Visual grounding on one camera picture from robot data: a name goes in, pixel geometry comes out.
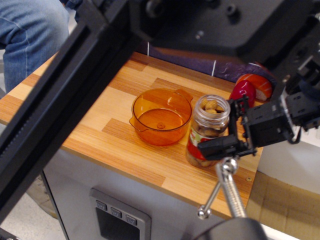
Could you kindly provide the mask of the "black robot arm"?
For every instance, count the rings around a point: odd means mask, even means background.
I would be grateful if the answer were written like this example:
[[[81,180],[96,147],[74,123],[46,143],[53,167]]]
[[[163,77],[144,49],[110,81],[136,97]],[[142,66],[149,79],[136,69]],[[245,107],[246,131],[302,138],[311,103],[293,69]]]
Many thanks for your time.
[[[273,143],[320,124],[320,23],[313,0],[85,0],[80,21],[0,137],[4,220],[138,45],[256,61],[288,96]]]

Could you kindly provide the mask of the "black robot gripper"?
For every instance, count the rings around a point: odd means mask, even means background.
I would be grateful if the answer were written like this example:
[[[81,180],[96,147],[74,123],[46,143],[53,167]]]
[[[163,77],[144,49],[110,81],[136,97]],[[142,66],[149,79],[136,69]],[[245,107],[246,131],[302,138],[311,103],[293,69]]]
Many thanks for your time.
[[[201,142],[198,150],[208,161],[236,155],[255,155],[257,148],[291,141],[293,124],[282,97],[255,107],[249,98],[229,99],[230,113],[227,136]]]

